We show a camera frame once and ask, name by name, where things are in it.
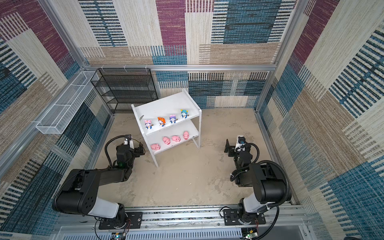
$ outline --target black mesh shelf tier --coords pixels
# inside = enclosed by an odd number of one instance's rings
[[[133,113],[132,103],[139,106],[158,99],[149,69],[99,68],[95,74],[98,80],[91,82],[112,113]]]

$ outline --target pink pig toy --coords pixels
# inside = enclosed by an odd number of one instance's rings
[[[152,145],[151,145],[151,148],[152,148],[153,150],[160,150],[160,145],[157,144],[157,143],[155,143],[155,144],[152,144]]]
[[[187,131],[185,131],[183,133],[183,137],[184,137],[185,140],[187,140],[189,138],[189,133]]]
[[[164,142],[165,144],[169,145],[169,144],[170,144],[170,139],[167,138],[167,137],[163,137],[163,142]]]
[[[179,136],[172,136],[172,140],[175,142],[180,142],[180,137]]]

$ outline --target concrete floor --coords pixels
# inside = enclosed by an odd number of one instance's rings
[[[199,118],[193,122],[198,126]],[[116,114],[106,141],[122,134],[132,134],[148,151],[133,114]],[[271,160],[252,109],[203,109],[200,149],[188,141],[159,153],[159,168],[149,153],[136,158],[128,181],[101,186],[98,196],[126,207],[236,204],[250,195],[252,188],[229,181],[235,165],[224,147],[227,138],[234,145],[241,134],[259,147],[260,161]],[[116,145],[121,143],[118,139],[108,146],[112,161],[116,159]],[[251,153],[256,156],[255,148]],[[102,151],[95,167],[107,165]]]

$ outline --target toy figurine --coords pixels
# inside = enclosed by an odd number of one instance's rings
[[[157,143],[155,143],[155,144],[152,144],[152,145],[151,145],[151,148],[152,148],[153,150],[160,150],[160,145],[157,144]]]
[[[146,129],[152,129],[152,121],[151,120],[144,120],[144,125]]]
[[[189,133],[187,131],[185,131],[183,133],[183,137],[184,137],[185,140],[187,140],[189,138]]]
[[[171,124],[175,124],[177,120],[176,115],[169,115],[169,120]]]
[[[172,141],[180,142],[180,137],[179,136],[172,136]]]
[[[188,110],[183,110],[183,109],[181,109],[181,117],[182,117],[183,119],[186,119],[187,116],[189,116],[189,115],[188,115]]]
[[[169,144],[170,144],[170,139],[167,138],[167,137],[163,137],[163,142],[164,142],[165,144],[169,145]]]
[[[164,126],[166,125],[166,120],[165,120],[165,118],[158,117],[157,119],[159,120],[159,123],[160,123],[160,126],[161,126],[161,127],[164,127]]]

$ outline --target black mounting plate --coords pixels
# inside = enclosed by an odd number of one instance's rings
[[[126,212],[126,214],[127,214],[127,217],[131,220],[130,229],[140,228],[143,212]],[[116,228],[114,228],[114,224],[111,222],[108,222],[108,221],[100,222],[99,230],[110,230],[110,229],[117,230]]]
[[[239,217],[237,215],[237,209],[223,209],[223,215],[224,215],[224,223],[226,226],[234,226],[234,225],[246,226],[241,224],[241,222],[239,221]],[[265,221],[264,214],[259,214],[257,216],[257,221],[259,222],[259,225],[265,224],[266,221]],[[249,225],[255,225],[255,224],[256,224],[256,221],[252,220]]]

